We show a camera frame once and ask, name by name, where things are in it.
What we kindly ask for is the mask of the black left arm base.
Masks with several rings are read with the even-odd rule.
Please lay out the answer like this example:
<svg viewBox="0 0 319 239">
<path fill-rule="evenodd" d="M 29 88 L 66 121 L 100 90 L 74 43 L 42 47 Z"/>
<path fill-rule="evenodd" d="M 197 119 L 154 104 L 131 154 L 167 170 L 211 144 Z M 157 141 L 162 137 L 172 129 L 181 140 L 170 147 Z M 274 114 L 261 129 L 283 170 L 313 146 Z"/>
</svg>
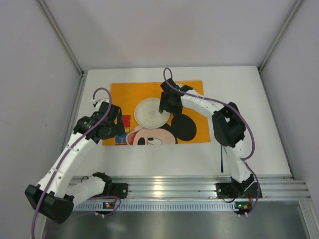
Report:
<svg viewBox="0 0 319 239">
<path fill-rule="evenodd" d="M 96 172 L 92 176 L 102 179 L 102 181 L 105 183 L 103 191 L 100 194 L 96 195 L 95 197 L 116 196 L 120 199 L 124 199 L 127 197 L 127 194 L 128 194 L 127 183 L 114 183 L 113 179 L 110 176 L 101 172 Z"/>
</svg>

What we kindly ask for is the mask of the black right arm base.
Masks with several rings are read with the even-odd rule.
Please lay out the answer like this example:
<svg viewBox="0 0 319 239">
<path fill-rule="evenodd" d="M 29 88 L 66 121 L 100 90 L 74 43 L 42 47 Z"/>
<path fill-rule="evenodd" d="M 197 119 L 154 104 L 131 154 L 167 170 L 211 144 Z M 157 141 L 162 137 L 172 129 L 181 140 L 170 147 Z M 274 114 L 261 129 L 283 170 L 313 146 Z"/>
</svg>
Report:
<svg viewBox="0 0 319 239">
<path fill-rule="evenodd" d="M 231 178 L 231 182 L 217 183 L 215 186 L 218 199 L 262 198 L 261 189 L 259 189 L 253 174 L 250 174 L 248 179 L 241 183 Z"/>
</svg>

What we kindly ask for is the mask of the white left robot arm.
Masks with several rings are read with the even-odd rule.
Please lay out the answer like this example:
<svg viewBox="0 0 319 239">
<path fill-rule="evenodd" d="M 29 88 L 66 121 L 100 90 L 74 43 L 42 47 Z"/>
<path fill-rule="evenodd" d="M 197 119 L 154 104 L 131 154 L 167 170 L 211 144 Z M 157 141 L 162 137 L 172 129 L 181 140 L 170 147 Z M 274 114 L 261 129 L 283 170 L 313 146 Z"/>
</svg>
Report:
<svg viewBox="0 0 319 239">
<path fill-rule="evenodd" d="M 111 105 L 107 100 L 94 106 L 98 110 L 77 122 L 66 147 L 48 173 L 25 190 L 32 208 L 58 224 L 65 222 L 73 209 L 86 200 L 104 196 L 113 199 L 120 193 L 112 178 L 101 172 L 93 173 L 76 185 L 69 185 L 76 169 L 99 141 L 125 132 L 119 106 Z"/>
</svg>

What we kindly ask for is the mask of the cream round plate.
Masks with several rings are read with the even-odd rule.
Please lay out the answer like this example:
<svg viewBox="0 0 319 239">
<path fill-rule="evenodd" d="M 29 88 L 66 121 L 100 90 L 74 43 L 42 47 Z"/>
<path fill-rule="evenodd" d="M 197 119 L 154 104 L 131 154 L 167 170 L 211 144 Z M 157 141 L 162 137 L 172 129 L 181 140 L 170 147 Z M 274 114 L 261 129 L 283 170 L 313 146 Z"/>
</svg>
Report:
<svg viewBox="0 0 319 239">
<path fill-rule="evenodd" d="M 159 98 L 147 98 L 139 102 L 134 111 L 137 124 L 147 129 L 155 129 L 163 126 L 169 120 L 170 113 L 160 113 L 159 109 Z"/>
</svg>

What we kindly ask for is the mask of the orange Mickey Mouse placemat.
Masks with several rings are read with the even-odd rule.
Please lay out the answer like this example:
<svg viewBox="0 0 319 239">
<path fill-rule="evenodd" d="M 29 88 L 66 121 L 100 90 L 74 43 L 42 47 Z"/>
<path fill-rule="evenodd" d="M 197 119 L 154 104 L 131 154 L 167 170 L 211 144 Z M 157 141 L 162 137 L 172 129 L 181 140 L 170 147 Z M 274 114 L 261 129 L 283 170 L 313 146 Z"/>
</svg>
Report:
<svg viewBox="0 0 319 239">
<path fill-rule="evenodd" d="M 103 146 L 166 145 L 211 142 L 208 119 L 196 111 L 183 108 L 180 116 L 171 115 L 165 124 L 146 128 L 138 124 L 134 111 L 138 104 L 149 98 L 160 98 L 160 82 L 112 83 L 113 103 L 122 110 L 125 133 L 106 139 Z"/>
</svg>

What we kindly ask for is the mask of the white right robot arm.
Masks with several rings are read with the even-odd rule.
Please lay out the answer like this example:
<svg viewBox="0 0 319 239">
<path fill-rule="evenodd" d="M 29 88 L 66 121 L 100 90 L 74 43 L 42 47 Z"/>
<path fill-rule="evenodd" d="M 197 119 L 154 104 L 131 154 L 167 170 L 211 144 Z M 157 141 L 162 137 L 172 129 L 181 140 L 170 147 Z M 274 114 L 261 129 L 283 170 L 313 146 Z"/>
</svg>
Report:
<svg viewBox="0 0 319 239">
<path fill-rule="evenodd" d="M 244 164 L 241 153 L 248 127 L 236 104 L 210 100 L 188 85 L 176 84 L 172 78 L 163 82 L 160 87 L 162 93 L 159 112 L 178 116 L 182 114 L 183 108 L 189 108 L 212 120 L 214 137 L 225 148 L 228 157 L 231 178 L 238 183 L 246 181 L 251 173 Z"/>
</svg>

